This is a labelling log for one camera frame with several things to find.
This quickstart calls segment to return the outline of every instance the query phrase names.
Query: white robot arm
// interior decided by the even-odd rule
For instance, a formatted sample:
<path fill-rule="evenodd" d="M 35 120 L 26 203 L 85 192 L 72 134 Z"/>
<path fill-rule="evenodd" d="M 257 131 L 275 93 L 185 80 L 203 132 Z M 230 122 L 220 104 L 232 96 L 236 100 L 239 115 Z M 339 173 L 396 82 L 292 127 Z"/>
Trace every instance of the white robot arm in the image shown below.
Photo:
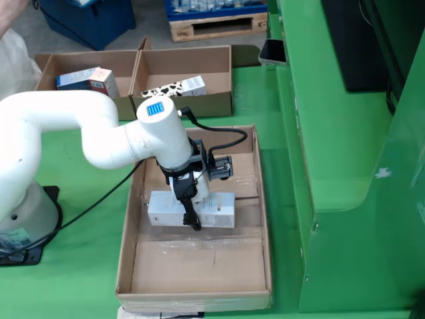
<path fill-rule="evenodd" d="M 1 101 L 0 222 L 20 203 L 37 172 L 42 132 L 81 128 L 84 155 L 102 169 L 151 156 L 167 169 L 187 162 L 192 146 L 170 98 L 149 99 L 137 119 L 119 126 L 114 102 L 93 91 L 24 92 Z"/>
<path fill-rule="evenodd" d="M 120 126 L 114 102 L 98 92 L 19 93 L 0 102 L 0 235 L 15 236 L 10 232 L 25 228 L 33 242 L 55 228 L 58 217 L 49 213 L 54 205 L 33 181 L 41 159 L 41 133 L 75 128 L 81 128 L 84 155 L 96 167 L 114 169 L 155 157 L 185 206 L 183 224 L 194 230 L 201 223 L 192 202 L 209 195 L 209 179 L 232 175 L 230 157 L 225 172 L 207 164 L 202 143 L 188 139 L 172 99 L 165 96 L 146 100 L 137 109 L 137 120 Z M 7 249 L 19 247 L 6 244 Z"/>

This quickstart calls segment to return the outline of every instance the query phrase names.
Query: clear tape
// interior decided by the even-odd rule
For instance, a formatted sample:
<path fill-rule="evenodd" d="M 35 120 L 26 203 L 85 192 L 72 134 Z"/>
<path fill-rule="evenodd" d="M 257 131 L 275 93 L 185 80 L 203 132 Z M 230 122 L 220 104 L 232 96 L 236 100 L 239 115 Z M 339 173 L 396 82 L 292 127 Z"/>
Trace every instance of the clear tape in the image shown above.
<path fill-rule="evenodd" d="M 242 298 L 217 298 L 180 301 L 122 301 L 129 312 L 214 312 L 267 309 L 273 305 L 272 295 Z"/>
<path fill-rule="evenodd" d="M 161 247 L 163 253 L 167 251 L 172 251 L 177 249 L 181 250 L 216 250 L 216 249 L 234 249 L 241 247 L 243 245 L 251 245 L 253 243 L 261 243 L 261 237 L 235 237 L 227 239 L 211 239 L 211 240 L 202 240 L 202 239 L 190 239 L 186 238 L 181 241 L 159 241 L 157 242 L 158 246 Z M 142 247 L 151 245 L 152 242 L 141 242 L 139 245 Z"/>

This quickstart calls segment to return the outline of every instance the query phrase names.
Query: open cardboard tray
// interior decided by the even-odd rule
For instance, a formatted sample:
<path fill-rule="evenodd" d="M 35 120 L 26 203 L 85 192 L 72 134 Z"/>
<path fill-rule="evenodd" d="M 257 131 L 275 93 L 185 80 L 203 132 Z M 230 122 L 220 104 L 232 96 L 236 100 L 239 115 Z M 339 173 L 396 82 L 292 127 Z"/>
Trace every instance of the open cardboard tray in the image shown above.
<path fill-rule="evenodd" d="M 211 191 L 235 192 L 234 229 L 152 227 L 147 204 L 153 190 L 169 191 L 154 159 L 131 179 L 116 296 L 130 312 L 216 312 L 269 308 L 272 270 L 260 148 L 254 126 L 238 127 L 248 139 L 216 156 L 231 155 L 234 176 L 214 180 Z M 188 129 L 206 148 L 237 133 Z"/>
<path fill-rule="evenodd" d="M 141 93 L 201 75 L 207 95 L 176 96 L 178 110 L 188 106 L 196 117 L 232 116 L 232 47 L 143 50 L 130 90 L 136 108 Z"/>
<path fill-rule="evenodd" d="M 140 52 L 150 49 L 151 42 L 145 37 L 137 50 L 89 51 L 61 54 L 38 54 L 35 57 L 42 69 L 42 76 L 37 84 L 37 91 L 56 90 L 56 77 L 61 74 L 85 70 L 100 66 L 112 70 L 120 98 L 114 98 L 120 120 L 135 119 L 135 108 L 130 96 L 134 79 L 134 69 Z"/>
<path fill-rule="evenodd" d="M 111 69 L 121 98 L 114 98 L 120 120 L 135 120 L 141 91 L 202 75 L 206 96 L 174 98 L 177 108 L 189 106 L 196 117 L 232 115 L 232 68 L 260 65 L 254 45 L 152 50 L 145 37 L 137 50 L 37 54 L 43 71 L 36 90 L 56 90 L 56 76 L 101 66 Z"/>

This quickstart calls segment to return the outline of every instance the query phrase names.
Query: black mount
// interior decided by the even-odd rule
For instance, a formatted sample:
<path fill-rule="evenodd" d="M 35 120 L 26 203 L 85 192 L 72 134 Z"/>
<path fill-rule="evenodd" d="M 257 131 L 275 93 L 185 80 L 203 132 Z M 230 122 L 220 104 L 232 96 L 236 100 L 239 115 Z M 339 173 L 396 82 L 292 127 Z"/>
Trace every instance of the black mount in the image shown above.
<path fill-rule="evenodd" d="M 58 204 L 58 196 L 59 196 L 59 187 L 57 186 L 44 186 L 43 187 L 46 194 L 50 197 L 50 199 L 53 201 L 54 205 L 58 209 L 58 223 L 56 224 L 55 230 L 60 228 L 62 225 L 62 208 L 60 208 L 60 205 Z M 47 238 L 45 241 L 40 243 L 39 245 L 32 247 L 30 249 L 27 249 L 21 253 L 16 253 L 13 256 L 10 256 L 8 259 L 4 259 L 0 261 L 0 266 L 33 266 L 37 265 L 41 260 L 41 255 L 43 253 L 44 247 L 50 243 L 50 241 L 56 236 L 57 233 L 52 234 L 49 238 Z M 0 245 L 0 259 L 3 258 L 3 256 L 8 255 L 9 253 L 12 253 L 13 250 L 3 248 Z"/>
<path fill-rule="evenodd" d="M 209 160 L 202 140 L 191 140 L 189 138 L 189 141 L 192 145 L 192 156 L 184 167 L 174 170 L 159 167 L 165 175 L 167 185 L 169 185 L 169 178 L 173 178 L 175 196 L 183 204 L 186 211 L 183 224 L 191 226 L 195 231 L 200 231 L 202 229 L 201 221 L 192 203 L 192 198 L 198 193 L 198 181 L 193 172 L 205 171 L 210 181 L 217 178 L 228 179 L 233 176 L 233 166 L 230 156 Z"/>

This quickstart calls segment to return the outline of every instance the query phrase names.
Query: black monitor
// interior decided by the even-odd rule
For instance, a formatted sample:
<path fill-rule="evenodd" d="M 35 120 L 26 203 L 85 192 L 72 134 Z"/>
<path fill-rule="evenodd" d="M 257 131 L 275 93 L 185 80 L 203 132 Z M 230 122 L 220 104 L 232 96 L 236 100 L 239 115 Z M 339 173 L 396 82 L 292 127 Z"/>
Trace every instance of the black monitor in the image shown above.
<path fill-rule="evenodd" d="M 425 0 L 321 0 L 351 92 L 387 90 L 400 98 L 425 28 Z"/>
<path fill-rule="evenodd" d="M 400 98 L 425 28 L 425 0 L 363 0 Z"/>

